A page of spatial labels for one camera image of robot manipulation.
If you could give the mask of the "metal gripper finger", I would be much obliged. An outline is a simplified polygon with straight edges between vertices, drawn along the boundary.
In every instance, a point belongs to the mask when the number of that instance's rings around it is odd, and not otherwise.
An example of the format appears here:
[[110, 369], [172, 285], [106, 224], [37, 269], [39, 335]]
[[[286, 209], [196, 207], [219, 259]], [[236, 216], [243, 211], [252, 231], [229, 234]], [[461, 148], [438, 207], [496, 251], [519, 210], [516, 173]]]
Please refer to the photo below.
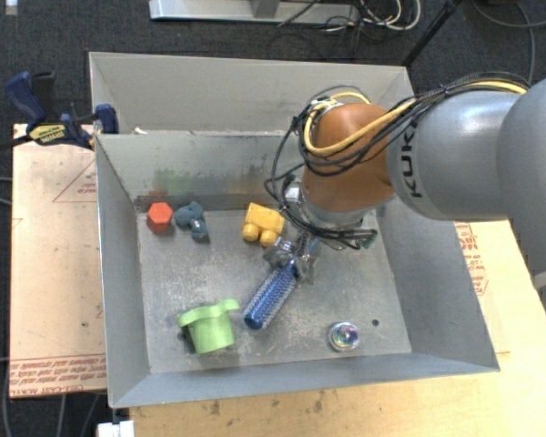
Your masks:
[[287, 239], [277, 239], [263, 253], [263, 259], [274, 268], [283, 267], [294, 255], [294, 243]]
[[300, 283], [313, 284], [316, 257], [304, 254], [297, 258], [297, 280]]

